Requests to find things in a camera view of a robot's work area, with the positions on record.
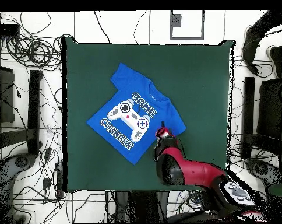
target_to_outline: green mat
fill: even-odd
[[[193,188],[160,184],[152,157],[156,143],[133,166],[86,124],[116,93],[110,77],[120,62],[171,99],[187,127],[179,136],[186,157],[225,168],[233,45],[75,44],[66,38],[68,191]]]

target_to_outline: tangled wires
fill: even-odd
[[[14,60],[26,67],[38,67],[48,71],[58,69],[61,65],[61,38],[72,37],[63,34],[54,39],[53,44],[35,39],[33,36],[27,37],[20,34],[20,38],[11,39],[6,42],[6,49]]]
[[[56,69],[60,69],[61,65],[61,38],[70,37],[74,42],[77,43],[77,41],[70,34],[63,34],[57,38],[35,36],[34,34],[45,30],[52,22],[48,12],[46,13],[50,19],[49,24],[35,33],[31,33],[24,28],[22,23],[22,13],[20,14],[21,24],[19,24],[19,22],[10,15],[2,15],[2,20],[8,20],[16,23],[19,26],[20,31],[23,33],[20,33],[18,38],[7,39],[4,47],[7,49],[8,54],[12,56],[13,60],[26,67],[38,67],[46,71],[54,71]],[[3,16],[9,16],[11,19],[3,18]]]

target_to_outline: black cable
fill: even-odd
[[[22,22],[22,14],[23,14],[23,12],[21,12],[21,14],[20,14],[20,22],[21,22],[21,25],[23,26],[23,28],[25,29],[25,31],[27,31],[28,33],[31,33],[31,34],[38,34],[38,33],[40,33],[41,31],[44,31],[44,30],[52,23],[52,19],[51,19],[49,13],[48,13],[47,11],[46,11],[46,13],[47,13],[47,15],[49,16],[50,23],[49,23],[46,27],[44,27],[43,29],[41,29],[41,30],[38,31],[38,32],[35,32],[35,33],[28,32],[28,31],[24,28],[24,25],[23,25],[23,22]]]
[[[109,37],[106,35],[105,31],[104,31],[104,30],[103,30],[103,28],[101,27],[101,23],[100,23],[100,21],[98,20],[98,17],[97,17],[96,12],[94,11],[93,13],[94,13],[94,15],[95,15],[95,16],[96,16],[96,18],[97,18],[97,23],[98,23],[98,25],[100,26],[100,28],[101,28],[102,32],[103,32],[103,33],[105,34],[105,36],[107,37],[107,39],[108,39],[108,43],[110,44]]]
[[[28,215],[30,216],[30,219],[29,219],[29,221],[28,221],[27,224],[29,224],[29,223],[31,222],[31,219],[32,219],[32,214],[31,214],[31,213],[26,212],[26,211],[22,211],[22,210],[20,210],[20,209],[17,209],[17,208],[15,208],[15,206],[13,206],[13,209],[16,210],[16,211],[19,211],[19,212],[21,212],[21,213],[26,213],[26,214],[28,214]]]
[[[73,193],[72,193],[72,224],[73,224]]]
[[[137,42],[137,40],[136,40],[136,38],[135,38],[135,32],[136,32],[136,29],[137,29],[137,27],[138,27],[139,21],[140,21],[140,19],[142,18],[142,16],[140,16],[140,18],[139,18],[139,20],[138,20],[138,22],[137,22],[137,25],[136,25],[136,27],[135,27],[135,31],[134,31],[134,39],[135,39],[135,41],[136,41],[136,44],[138,44],[138,42]]]
[[[75,210],[73,223],[75,223],[75,220],[76,220],[76,212],[84,207],[84,205],[88,202],[89,197],[95,196],[95,195],[96,195],[96,196],[103,196],[103,195],[105,195],[105,193],[103,193],[103,194],[96,194],[96,193],[90,194],[90,195],[87,197],[87,199],[85,200],[84,204],[83,204],[82,206],[80,206],[80,208],[78,208],[78,209]]]
[[[64,205],[65,202],[63,202],[62,205],[56,206],[56,207],[49,213],[49,215],[46,216],[46,218],[44,219],[44,222],[42,222],[41,224],[45,224],[45,223],[48,222],[48,221],[51,222],[51,220],[53,219],[53,217],[54,217],[55,215],[57,215],[58,212],[61,210],[61,208],[62,208],[62,206]],[[53,214],[53,216],[51,217],[51,220],[50,220],[50,219],[47,219],[53,212],[56,211],[57,208],[59,208],[59,210],[58,210],[55,214]]]
[[[65,202],[65,208],[66,208],[66,217],[68,219],[69,224],[72,224],[69,220],[69,215],[68,215],[68,202]]]
[[[59,103],[59,104],[62,104],[62,102],[59,102],[59,101],[57,100],[56,94],[57,94],[57,92],[58,92],[59,90],[61,90],[61,89],[62,89],[62,87],[61,87],[60,89],[57,89],[56,92],[54,93],[54,100],[55,100],[57,103]]]

